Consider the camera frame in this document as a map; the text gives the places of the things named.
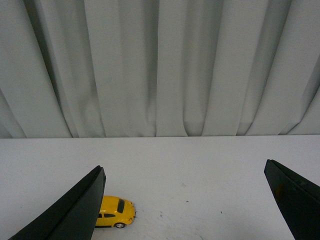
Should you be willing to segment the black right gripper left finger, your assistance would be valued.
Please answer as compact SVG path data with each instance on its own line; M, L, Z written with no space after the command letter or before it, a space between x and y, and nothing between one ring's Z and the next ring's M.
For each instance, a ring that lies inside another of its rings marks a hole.
M104 168L96 166L11 240L90 240L106 184Z

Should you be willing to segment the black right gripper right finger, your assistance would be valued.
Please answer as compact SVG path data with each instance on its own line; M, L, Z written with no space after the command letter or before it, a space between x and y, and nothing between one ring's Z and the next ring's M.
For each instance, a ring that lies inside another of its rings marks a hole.
M264 174L294 239L318 240L320 187L273 159L266 161Z

